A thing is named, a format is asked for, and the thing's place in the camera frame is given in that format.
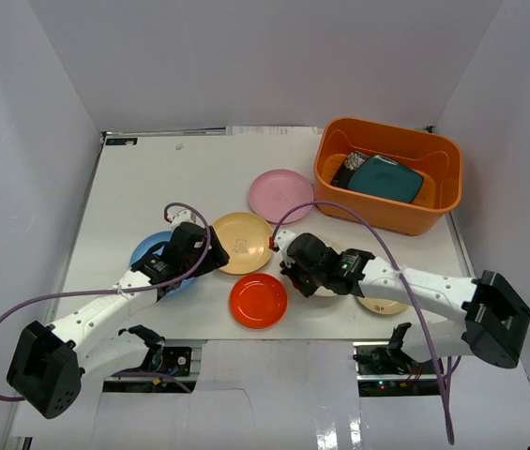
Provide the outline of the black floral square plate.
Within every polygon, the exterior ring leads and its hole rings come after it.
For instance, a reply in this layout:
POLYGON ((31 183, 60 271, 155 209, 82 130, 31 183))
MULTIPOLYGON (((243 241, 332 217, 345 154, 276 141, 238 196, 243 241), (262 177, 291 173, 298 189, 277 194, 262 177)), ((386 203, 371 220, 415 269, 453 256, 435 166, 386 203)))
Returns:
POLYGON ((350 152, 336 170, 330 185, 336 188, 347 188, 353 175, 369 158, 368 155, 359 151, 350 152))

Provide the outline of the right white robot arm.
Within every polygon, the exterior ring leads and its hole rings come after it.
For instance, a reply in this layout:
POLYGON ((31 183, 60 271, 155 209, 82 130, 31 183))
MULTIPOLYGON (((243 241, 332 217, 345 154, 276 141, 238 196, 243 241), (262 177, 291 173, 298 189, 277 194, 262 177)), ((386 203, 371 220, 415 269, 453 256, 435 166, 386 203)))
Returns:
POLYGON ((280 271, 303 296, 325 288, 337 295, 391 300, 441 317, 431 324, 402 323, 387 344, 389 365, 401 374, 432 358, 473 355, 498 368, 518 366, 530 325, 530 307, 499 273, 445 277, 395 269, 364 250, 337 252, 311 233, 282 231, 269 246, 280 271))

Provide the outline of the teal square plate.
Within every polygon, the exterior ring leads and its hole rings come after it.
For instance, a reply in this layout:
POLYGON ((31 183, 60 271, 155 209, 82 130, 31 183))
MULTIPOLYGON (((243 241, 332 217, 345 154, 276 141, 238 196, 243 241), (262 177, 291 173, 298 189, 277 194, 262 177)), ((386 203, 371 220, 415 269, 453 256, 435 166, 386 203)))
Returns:
POLYGON ((374 156, 350 178, 347 189, 400 203, 410 203, 421 190, 423 176, 393 159, 374 156))

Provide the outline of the cream white round plate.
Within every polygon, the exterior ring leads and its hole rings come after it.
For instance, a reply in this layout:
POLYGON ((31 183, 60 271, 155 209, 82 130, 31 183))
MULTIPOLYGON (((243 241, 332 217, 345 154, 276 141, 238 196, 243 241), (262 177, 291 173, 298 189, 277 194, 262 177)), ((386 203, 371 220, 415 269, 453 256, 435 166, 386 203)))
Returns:
MULTIPOLYGON (((334 240, 330 239, 327 235, 321 234, 319 235, 319 239, 327 246, 331 247, 336 253, 341 253, 343 251, 343 246, 336 243, 334 240)), ((319 287, 316 292, 314 293, 315 296, 318 297, 335 297, 336 294, 329 290, 328 288, 325 288, 323 286, 319 287)))

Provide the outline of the pink round plate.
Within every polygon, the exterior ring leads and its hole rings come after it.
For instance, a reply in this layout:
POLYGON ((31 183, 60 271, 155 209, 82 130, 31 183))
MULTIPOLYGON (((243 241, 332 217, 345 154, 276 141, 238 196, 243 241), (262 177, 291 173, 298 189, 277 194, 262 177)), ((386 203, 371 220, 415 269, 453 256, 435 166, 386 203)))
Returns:
POLYGON ((249 189, 249 205, 252 211, 264 220, 277 224, 292 208, 305 203, 284 222, 295 222, 306 216, 314 200, 312 184, 301 174, 276 169, 259 175, 249 189))

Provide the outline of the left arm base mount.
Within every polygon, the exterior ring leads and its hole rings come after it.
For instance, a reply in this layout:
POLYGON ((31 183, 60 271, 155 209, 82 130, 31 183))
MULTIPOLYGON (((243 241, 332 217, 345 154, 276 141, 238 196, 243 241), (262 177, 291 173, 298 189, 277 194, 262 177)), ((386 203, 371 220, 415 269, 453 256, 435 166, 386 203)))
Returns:
POLYGON ((191 374, 192 348, 167 346, 166 339, 143 325, 118 331, 118 336, 135 336, 147 349, 138 367, 126 368, 102 385, 104 393, 119 394, 191 394, 196 381, 191 374))

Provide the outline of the yellow round plate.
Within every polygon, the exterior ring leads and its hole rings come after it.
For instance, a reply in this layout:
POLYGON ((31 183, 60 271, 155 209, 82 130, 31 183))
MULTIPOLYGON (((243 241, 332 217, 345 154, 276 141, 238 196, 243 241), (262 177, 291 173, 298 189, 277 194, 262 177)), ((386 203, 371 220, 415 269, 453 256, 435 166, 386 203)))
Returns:
POLYGON ((220 271, 229 275, 246 275, 262 269, 270 260, 271 226, 261 217, 248 212, 224 215, 212 224, 229 262, 220 271))

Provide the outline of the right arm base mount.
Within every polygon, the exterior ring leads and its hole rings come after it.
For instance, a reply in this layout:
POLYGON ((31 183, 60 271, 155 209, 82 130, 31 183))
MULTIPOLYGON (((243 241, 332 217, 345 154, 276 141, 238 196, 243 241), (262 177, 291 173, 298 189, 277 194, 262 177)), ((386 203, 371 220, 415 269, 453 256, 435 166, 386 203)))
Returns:
POLYGON ((353 360, 361 398, 439 395, 432 361, 419 363, 401 350, 401 340, 411 326, 408 322, 399 324, 389 341, 353 344, 353 360))

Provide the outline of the beige floral small plate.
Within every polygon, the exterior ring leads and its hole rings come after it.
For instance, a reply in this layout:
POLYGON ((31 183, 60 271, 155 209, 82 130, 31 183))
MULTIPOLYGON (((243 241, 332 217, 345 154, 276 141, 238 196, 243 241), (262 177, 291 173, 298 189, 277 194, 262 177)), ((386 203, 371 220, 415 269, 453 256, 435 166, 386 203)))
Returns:
POLYGON ((393 316, 408 309, 405 304, 382 298, 356 296, 356 300, 367 311, 377 315, 393 316))

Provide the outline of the orange round plate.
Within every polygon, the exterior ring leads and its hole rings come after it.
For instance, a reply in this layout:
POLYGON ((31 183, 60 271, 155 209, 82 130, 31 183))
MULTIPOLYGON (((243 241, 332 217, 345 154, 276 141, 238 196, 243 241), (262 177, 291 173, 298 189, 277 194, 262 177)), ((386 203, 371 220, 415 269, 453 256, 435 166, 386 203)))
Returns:
POLYGON ((238 280, 230 291, 229 309, 242 326, 262 330, 277 324, 288 308, 288 293, 275 277, 250 274, 238 280))

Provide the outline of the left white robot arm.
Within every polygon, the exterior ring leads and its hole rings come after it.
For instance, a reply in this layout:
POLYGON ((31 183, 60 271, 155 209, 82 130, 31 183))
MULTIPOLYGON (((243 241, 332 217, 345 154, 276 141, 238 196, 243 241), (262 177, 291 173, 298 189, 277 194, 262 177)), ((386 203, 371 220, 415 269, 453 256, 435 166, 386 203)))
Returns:
POLYGON ((8 384, 44 418, 54 419, 73 404, 84 380, 127 368, 154 373, 162 363, 164 338, 142 325, 123 324, 179 290, 185 280, 228 261, 213 228, 177 225, 170 240, 151 247, 110 293, 50 324, 28 324, 15 348, 8 384))

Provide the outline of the blue round plate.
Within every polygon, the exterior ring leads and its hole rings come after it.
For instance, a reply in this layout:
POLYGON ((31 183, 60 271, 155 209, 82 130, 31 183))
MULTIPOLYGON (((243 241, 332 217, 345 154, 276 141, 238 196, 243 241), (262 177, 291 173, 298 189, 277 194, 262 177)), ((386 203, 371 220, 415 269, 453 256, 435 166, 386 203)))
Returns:
MULTIPOLYGON (((149 250, 151 250, 152 253, 154 254, 160 255, 162 251, 164 250, 165 245, 170 241, 172 234, 173 233, 171 231, 164 231, 164 232, 157 232, 157 233, 147 236, 133 250, 130 256, 130 259, 129 259, 129 266, 132 266, 136 262, 138 262, 143 257, 143 255, 147 253, 149 250)), ((183 291, 190 288, 194 283, 195 283, 194 278, 184 279, 178 288, 172 291, 168 291, 167 295, 180 294, 183 291)))

